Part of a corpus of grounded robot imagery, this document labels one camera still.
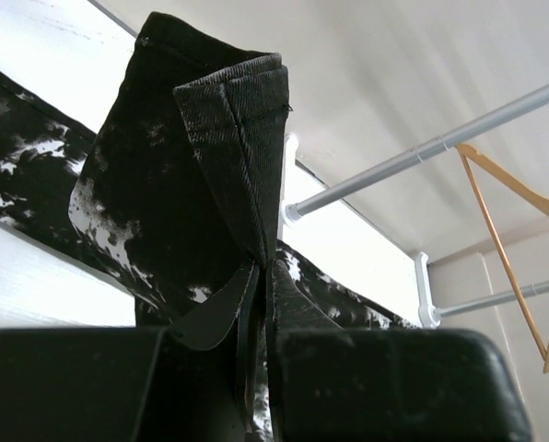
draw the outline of black and white patterned fabric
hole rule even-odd
[[[150,121],[146,122],[144,129],[151,144],[162,143],[164,137],[170,136],[166,125]],[[106,130],[112,131],[112,127],[107,126]],[[85,192],[93,192],[92,184],[86,179],[81,184],[78,182],[77,191],[72,196],[87,157],[98,164],[112,161],[121,164],[122,161],[121,154],[102,157],[96,147],[93,150],[94,142],[95,134],[79,122],[71,120],[0,73],[0,222],[115,277],[136,297],[138,325],[171,323],[215,293],[235,270],[237,258],[219,253],[210,259],[191,255],[191,262],[200,262],[191,268],[201,269],[200,273],[191,276],[191,283],[186,286],[169,285],[162,282],[161,276],[173,269],[155,267],[152,264],[158,260],[146,261],[143,254],[140,255],[140,262],[133,261],[129,240],[135,237],[139,228],[133,223],[133,218],[77,216],[80,210],[100,214],[108,209],[102,204],[95,204],[93,198],[84,198]],[[188,159],[178,156],[169,159],[172,162],[180,160]],[[169,161],[164,161],[168,169],[172,165]],[[145,157],[138,158],[138,162],[142,168],[137,173],[153,177],[155,173],[163,172],[154,169],[156,166],[147,169]],[[78,191],[83,193],[81,201],[77,200]],[[149,195],[156,199],[157,207],[162,202],[169,204],[169,200],[174,198],[153,187],[146,189],[146,197]],[[143,213],[141,211],[146,209],[138,206],[137,210]],[[88,224],[92,219],[98,220],[98,228]],[[203,240],[200,237],[186,238],[185,231],[181,224],[179,230],[171,232],[173,244],[180,244],[179,235],[182,243]],[[161,242],[162,232],[157,233]],[[298,289],[340,326],[368,329],[413,327],[398,315],[336,283],[282,241],[276,243],[276,257],[286,264]],[[223,274],[225,281],[203,278],[203,272],[212,271]],[[254,418],[257,440],[272,439],[266,376],[262,340]]]

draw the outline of rod bracket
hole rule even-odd
[[[424,252],[418,253],[414,258],[415,280],[417,282],[418,296],[420,298],[418,315],[422,327],[425,329],[436,329],[440,325],[440,312],[432,302],[427,263],[428,255]]]
[[[297,204],[288,204],[286,201],[281,202],[279,216],[287,227],[292,227],[301,219],[301,215],[297,210]]]

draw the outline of wooden hanger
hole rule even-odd
[[[516,276],[510,267],[508,256],[504,251],[502,242],[499,239],[499,235],[497,234],[494,223],[491,219],[489,211],[487,210],[484,197],[481,194],[481,191],[479,189],[475,176],[473,175],[473,171],[471,170],[471,166],[469,165],[468,158],[477,166],[479,166],[480,168],[485,170],[487,173],[489,173],[491,176],[493,176],[496,180],[500,181],[506,187],[511,189],[513,192],[515,192],[518,196],[520,196],[521,198],[529,202],[531,205],[539,209],[548,217],[549,217],[549,198],[545,198],[539,193],[529,189],[525,184],[523,184],[522,182],[514,178],[512,175],[510,175],[507,171],[502,169],[491,158],[486,157],[485,155],[477,151],[477,149],[475,149],[473,146],[466,145],[466,144],[457,145],[457,150],[459,151],[459,155],[461,156],[461,160],[462,160],[463,166],[465,167],[465,172],[467,173],[469,182],[473,187],[473,192],[475,193],[477,202],[481,207],[482,213],[484,215],[485,223],[487,224],[487,228],[489,229],[489,233],[492,237],[492,240],[496,244],[497,253],[500,257],[500,260],[502,261],[502,264],[504,265],[504,269],[506,270],[506,275],[508,276],[508,279],[512,285],[512,289],[514,290],[516,298],[519,301],[520,309],[522,310],[524,319],[526,320],[529,326],[529,329],[531,330],[532,337],[534,338],[534,341],[536,342],[536,345],[539,348],[539,352],[543,357],[543,360],[544,360],[543,372],[548,373],[549,372],[549,342],[545,348],[543,339],[539,334],[536,324],[532,319],[532,315],[528,308],[528,305],[526,304],[526,300],[522,295],[520,286],[518,284],[518,281],[516,280]]]

